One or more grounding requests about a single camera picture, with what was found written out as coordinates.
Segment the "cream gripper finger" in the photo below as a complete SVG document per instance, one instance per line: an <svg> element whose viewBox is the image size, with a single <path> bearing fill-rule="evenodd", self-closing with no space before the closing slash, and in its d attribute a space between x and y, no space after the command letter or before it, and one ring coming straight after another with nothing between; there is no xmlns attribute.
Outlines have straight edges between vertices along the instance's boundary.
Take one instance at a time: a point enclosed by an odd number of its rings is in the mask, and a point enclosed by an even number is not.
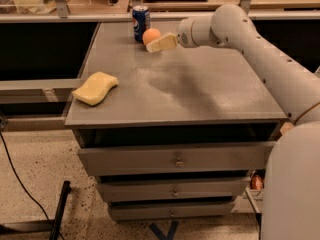
<svg viewBox="0 0 320 240"><path fill-rule="evenodd" d="M177 47L177 45L177 36L171 32L168 32L148 43L146 45L146 49L149 53L154 53L174 49Z"/></svg>

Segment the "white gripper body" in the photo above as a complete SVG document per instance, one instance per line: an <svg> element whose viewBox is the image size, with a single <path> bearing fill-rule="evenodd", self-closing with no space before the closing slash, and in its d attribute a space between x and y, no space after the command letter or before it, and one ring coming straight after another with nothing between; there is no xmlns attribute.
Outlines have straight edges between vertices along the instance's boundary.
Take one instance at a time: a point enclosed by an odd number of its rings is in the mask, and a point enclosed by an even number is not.
<svg viewBox="0 0 320 240"><path fill-rule="evenodd" d="M183 19L177 27L177 39L184 48L194 48L195 43L192 38L193 18Z"/></svg>

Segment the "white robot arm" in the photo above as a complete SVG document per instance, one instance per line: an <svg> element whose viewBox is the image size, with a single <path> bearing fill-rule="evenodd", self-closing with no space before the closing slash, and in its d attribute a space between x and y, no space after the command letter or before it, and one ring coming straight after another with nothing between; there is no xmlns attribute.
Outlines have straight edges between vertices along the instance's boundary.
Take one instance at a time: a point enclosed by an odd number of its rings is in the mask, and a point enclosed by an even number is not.
<svg viewBox="0 0 320 240"><path fill-rule="evenodd" d="M147 50L178 45L237 50L293 124L267 161L261 240L320 240L320 78L264 39L234 4L182 20Z"/></svg>

